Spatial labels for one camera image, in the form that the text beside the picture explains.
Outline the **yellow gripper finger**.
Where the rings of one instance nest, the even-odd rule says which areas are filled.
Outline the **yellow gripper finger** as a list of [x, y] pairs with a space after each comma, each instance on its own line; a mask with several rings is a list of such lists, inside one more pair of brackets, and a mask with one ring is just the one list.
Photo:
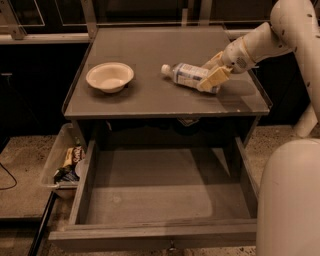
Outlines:
[[214, 91], [219, 85], [229, 80], [232, 69], [226, 66], [212, 68], [208, 75], [201, 79], [197, 85], [200, 92]]
[[207, 61], [204, 65], [203, 68], [211, 70], [213, 68], [218, 68], [223, 66], [223, 61], [221, 60], [223, 55], [223, 52], [220, 51], [217, 53], [215, 56], [213, 56], [209, 61]]

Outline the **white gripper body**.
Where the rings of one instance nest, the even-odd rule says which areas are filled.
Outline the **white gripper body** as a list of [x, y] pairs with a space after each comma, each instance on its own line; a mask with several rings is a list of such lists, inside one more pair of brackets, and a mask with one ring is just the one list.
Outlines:
[[243, 37], [231, 42], [224, 49], [221, 59], [225, 66], [232, 69], [233, 74], [244, 73], [256, 64], [248, 52]]

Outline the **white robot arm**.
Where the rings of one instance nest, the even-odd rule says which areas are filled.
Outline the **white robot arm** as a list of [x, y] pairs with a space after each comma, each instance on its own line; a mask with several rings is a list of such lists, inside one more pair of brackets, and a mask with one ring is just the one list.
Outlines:
[[197, 89], [209, 91], [258, 62], [293, 53], [310, 100], [295, 138], [277, 148], [263, 170], [256, 256], [320, 256], [320, 37], [311, 0], [277, 0], [270, 20], [230, 43], [204, 67]]

